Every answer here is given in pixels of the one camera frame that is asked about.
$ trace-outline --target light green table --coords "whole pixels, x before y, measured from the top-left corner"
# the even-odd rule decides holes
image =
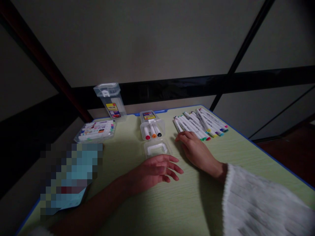
[[[99,235],[222,234],[223,186],[195,169],[186,159],[180,144],[174,142],[177,131],[172,122],[173,117],[200,107],[203,106],[169,109],[158,114],[165,121],[166,138],[173,156],[179,159],[177,164],[184,170],[184,174],[179,175],[179,181],[162,182],[128,199],[107,220]],[[114,138],[104,142],[103,170],[92,183],[88,198],[145,160],[145,141],[139,126],[140,118],[128,115],[126,122],[118,123]],[[310,187],[230,126],[229,132],[223,137],[204,143],[219,161],[240,165],[256,175],[280,183],[315,209],[315,192]],[[65,212],[58,212],[44,225],[50,226],[64,215]],[[38,205],[20,234],[25,234],[39,224]]]

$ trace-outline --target clear plastic box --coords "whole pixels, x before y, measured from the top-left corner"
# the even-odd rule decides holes
[[[152,110],[140,112],[140,130],[144,144],[146,158],[159,154],[172,154],[172,150],[165,137],[165,122]]]
[[[106,125],[107,121],[86,123],[82,126],[80,131],[74,137],[74,141],[77,143],[103,143],[105,140],[113,138],[116,129],[115,121],[116,120],[112,121],[113,125],[110,124],[110,127]],[[95,125],[95,130],[87,130],[87,126],[90,127],[90,125],[93,124]],[[91,135],[82,135],[85,132],[91,132]]]
[[[127,114],[118,83],[99,84],[93,89],[96,96],[102,100],[111,119],[118,122],[126,120]]]

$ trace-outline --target floor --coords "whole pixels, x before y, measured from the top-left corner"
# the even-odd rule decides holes
[[[315,188],[315,126],[257,145]]]

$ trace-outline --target white wall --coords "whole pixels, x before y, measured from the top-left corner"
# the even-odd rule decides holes
[[[313,11],[305,0],[276,0],[236,72],[315,65]]]
[[[64,147],[65,144],[73,143],[74,136],[83,124],[78,117],[54,144]],[[45,171],[47,161],[46,158],[39,158],[0,200],[1,234],[13,235],[40,197],[40,174]]]
[[[245,137],[250,137],[312,86],[308,84],[223,94],[214,113]]]
[[[72,87],[227,73],[263,0],[12,0]]]
[[[0,121],[58,93],[1,25],[0,62]]]
[[[260,139],[280,135],[299,122],[315,113],[315,89],[312,89],[299,101],[289,107],[280,116],[255,134],[251,139]]]
[[[183,98],[176,100],[168,100],[161,102],[140,103],[134,105],[125,106],[127,114],[139,113],[145,110],[163,110],[178,107],[187,107],[194,105],[204,105],[206,108],[210,108],[214,98],[216,96],[204,96],[194,98]],[[108,113],[105,108],[88,110],[94,119],[108,117]]]

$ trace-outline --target forearm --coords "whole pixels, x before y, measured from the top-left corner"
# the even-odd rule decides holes
[[[206,166],[203,171],[211,175],[213,178],[218,180],[221,183],[225,183],[227,175],[227,164],[222,163],[216,160],[215,163],[212,163],[209,166]]]
[[[112,212],[129,196],[121,176],[88,202],[79,206],[50,228],[57,236],[94,235]]]

